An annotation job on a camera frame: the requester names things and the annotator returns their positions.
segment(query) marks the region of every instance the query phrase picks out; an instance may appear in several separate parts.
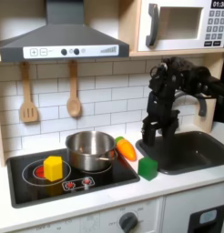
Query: digital clock display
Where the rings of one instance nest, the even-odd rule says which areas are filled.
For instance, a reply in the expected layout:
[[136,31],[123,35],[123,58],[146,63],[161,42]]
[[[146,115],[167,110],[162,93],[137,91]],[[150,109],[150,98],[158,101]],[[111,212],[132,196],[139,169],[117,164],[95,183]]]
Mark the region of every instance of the digital clock display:
[[212,9],[224,9],[224,0],[212,0],[211,8]]

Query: black sink basin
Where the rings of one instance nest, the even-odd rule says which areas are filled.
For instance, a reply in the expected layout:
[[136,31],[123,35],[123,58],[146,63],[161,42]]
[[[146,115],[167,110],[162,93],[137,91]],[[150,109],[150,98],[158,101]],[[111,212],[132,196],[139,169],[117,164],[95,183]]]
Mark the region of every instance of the black sink basin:
[[176,134],[171,142],[156,137],[153,147],[139,140],[136,147],[143,156],[157,160],[159,172],[169,175],[224,165],[224,145],[198,131]]

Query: black stovetop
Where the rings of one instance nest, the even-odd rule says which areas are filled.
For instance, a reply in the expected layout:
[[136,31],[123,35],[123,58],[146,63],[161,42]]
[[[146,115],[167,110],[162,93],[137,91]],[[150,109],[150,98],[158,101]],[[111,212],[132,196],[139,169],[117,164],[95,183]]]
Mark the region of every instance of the black stovetop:
[[[62,157],[63,179],[50,182],[43,177],[43,162],[49,156]],[[80,171],[67,161],[66,149],[9,158],[7,170],[12,206],[23,208],[139,181],[137,173],[122,156],[100,173]]]

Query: microwave door handle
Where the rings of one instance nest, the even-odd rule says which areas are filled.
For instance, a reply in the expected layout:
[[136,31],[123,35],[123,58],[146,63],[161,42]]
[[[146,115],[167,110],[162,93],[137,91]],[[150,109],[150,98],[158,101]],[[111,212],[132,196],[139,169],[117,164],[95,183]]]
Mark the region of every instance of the microwave door handle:
[[148,13],[152,17],[152,24],[151,24],[150,35],[147,35],[146,37],[146,46],[153,46],[158,36],[158,27],[159,27],[158,5],[149,4]]

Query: range hood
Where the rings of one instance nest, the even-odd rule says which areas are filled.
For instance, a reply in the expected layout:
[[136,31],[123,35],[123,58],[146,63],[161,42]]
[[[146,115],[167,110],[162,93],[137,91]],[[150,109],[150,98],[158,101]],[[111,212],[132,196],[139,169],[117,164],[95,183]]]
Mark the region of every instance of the range hood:
[[129,56],[129,45],[84,25],[84,0],[46,0],[47,25],[0,42],[2,62]]

